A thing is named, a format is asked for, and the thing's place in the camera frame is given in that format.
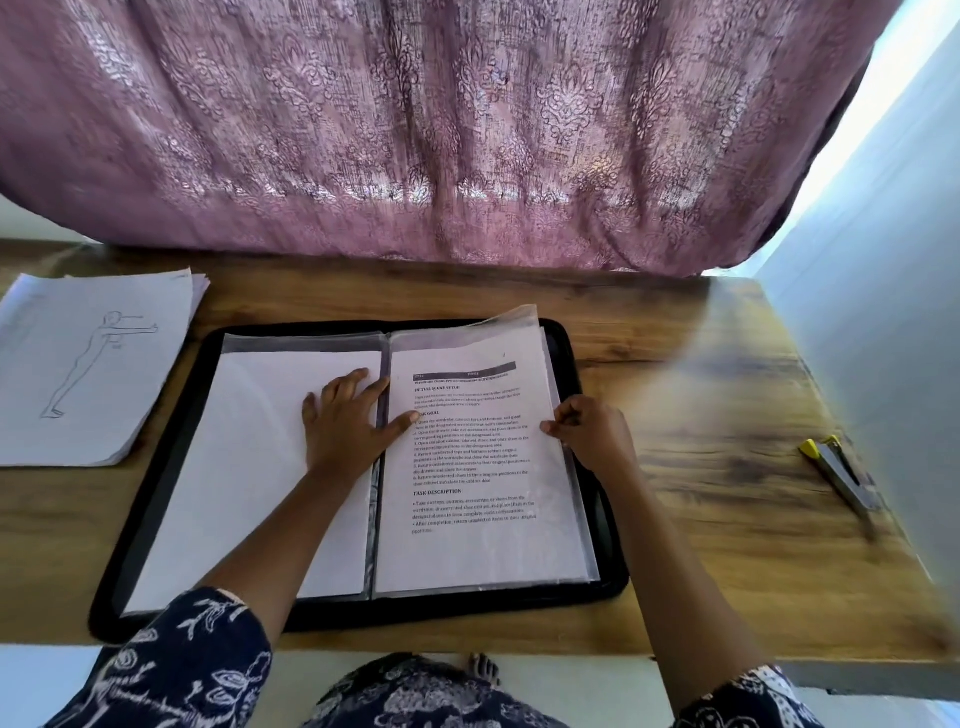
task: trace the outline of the patterned sleeve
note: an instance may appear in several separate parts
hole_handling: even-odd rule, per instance
[[[684,708],[674,728],[823,728],[778,667],[758,667]]]
[[[246,604],[216,589],[195,589],[137,632],[46,725],[242,728],[271,658]]]

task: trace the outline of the document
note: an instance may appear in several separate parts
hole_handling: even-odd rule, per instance
[[[597,578],[569,456],[540,432],[558,395],[536,311],[519,325],[405,334],[330,337],[330,352],[302,351],[321,342],[297,337],[231,342],[126,612],[162,609],[270,516],[305,473],[303,398],[366,368],[362,390],[379,378],[383,348],[391,386],[371,423],[408,410],[421,418],[354,485],[299,596],[377,599]],[[295,351],[251,351],[260,346]]]
[[[391,378],[390,411],[422,417],[387,452],[376,593],[587,581],[579,491],[540,432],[553,404],[539,326],[394,351]]]
[[[162,609],[264,522],[306,474],[303,398],[354,369],[370,370],[366,387],[379,378],[380,359],[380,352],[222,354],[127,612]],[[300,597],[364,591],[371,477],[367,471],[357,481],[327,530]]]
[[[189,270],[20,276],[0,302],[0,466],[95,466],[129,450],[205,290]]]

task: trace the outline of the paper stack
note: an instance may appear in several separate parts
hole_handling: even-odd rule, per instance
[[[120,462],[209,280],[20,276],[0,302],[0,466]]]

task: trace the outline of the person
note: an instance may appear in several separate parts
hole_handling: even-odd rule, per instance
[[[300,583],[362,473],[419,418],[369,424],[388,386],[366,370],[303,402],[307,473],[197,587],[141,630],[47,725],[51,728],[244,726]],[[676,726],[820,726],[720,593],[637,463],[623,415],[590,397],[540,426],[603,485]],[[321,699],[310,728],[550,728],[562,724],[497,685],[489,660],[469,672],[410,654],[377,660]]]
[[[89,374],[90,370],[93,369],[93,365],[100,360],[101,354],[103,354],[108,345],[112,345],[115,349],[120,349],[120,345],[123,342],[122,337],[124,336],[130,336],[136,333],[157,332],[156,324],[150,327],[120,326],[120,323],[124,319],[142,318],[142,316],[124,316],[120,311],[111,311],[104,316],[104,322],[96,327],[93,333],[90,334],[90,340],[86,343],[86,349],[84,349],[83,353],[74,361],[73,367],[67,374],[63,384],[50,396],[50,401],[43,409],[43,412],[40,413],[40,418],[45,420],[58,420],[63,417],[63,412],[60,411],[60,403],[63,401],[63,398],[70,394],[71,390]]]

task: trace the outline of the sheet protector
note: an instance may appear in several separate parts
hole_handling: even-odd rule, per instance
[[[391,337],[390,412],[422,418],[385,460],[376,595],[598,578],[572,462],[540,432],[548,362],[534,306]]]
[[[379,378],[381,361],[381,351],[223,353],[127,612],[162,609],[260,525],[305,475],[303,398],[319,395],[337,376],[367,368],[363,388]],[[364,592],[372,478],[367,471],[350,492],[300,598]]]

